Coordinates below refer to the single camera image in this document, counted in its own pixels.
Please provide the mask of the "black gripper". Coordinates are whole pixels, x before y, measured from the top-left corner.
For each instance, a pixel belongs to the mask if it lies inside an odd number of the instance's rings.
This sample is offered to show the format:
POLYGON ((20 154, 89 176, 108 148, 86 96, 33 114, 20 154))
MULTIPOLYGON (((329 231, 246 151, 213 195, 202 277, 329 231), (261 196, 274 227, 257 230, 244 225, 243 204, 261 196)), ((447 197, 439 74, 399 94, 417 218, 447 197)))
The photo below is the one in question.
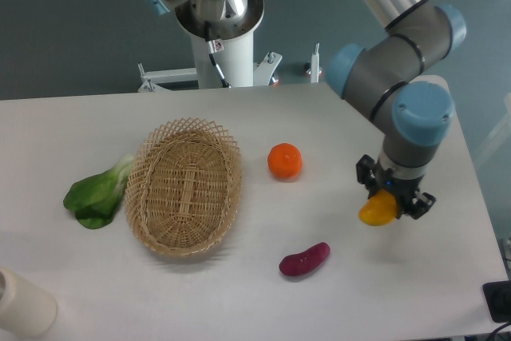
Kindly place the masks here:
POLYGON ((399 220, 408 216, 418 220, 428 213, 436 203, 436 197, 419 192, 419 185, 424 177, 422 169, 409 169, 393 162, 378 159, 364 154, 355 165, 356 177, 368 192, 367 199, 384 190, 398 202, 399 220))

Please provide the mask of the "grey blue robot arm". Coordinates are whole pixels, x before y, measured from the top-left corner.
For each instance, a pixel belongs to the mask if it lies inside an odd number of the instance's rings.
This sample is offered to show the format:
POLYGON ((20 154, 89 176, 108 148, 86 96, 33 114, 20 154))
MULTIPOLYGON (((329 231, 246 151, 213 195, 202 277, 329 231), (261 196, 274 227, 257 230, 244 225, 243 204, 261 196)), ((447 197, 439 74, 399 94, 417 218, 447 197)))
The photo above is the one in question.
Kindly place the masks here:
MULTIPOLYGON (((454 115, 449 92, 419 76, 459 47, 465 20, 429 0, 364 0, 387 36, 371 49, 344 46, 323 71, 327 84, 384 136, 377 159, 362 157, 358 182, 369 199, 387 192, 397 214, 418 219, 435 203, 419 185, 454 115)), ((267 85, 271 74, 253 60, 253 34, 263 0, 148 0, 173 12, 192 42, 202 89, 267 85)))

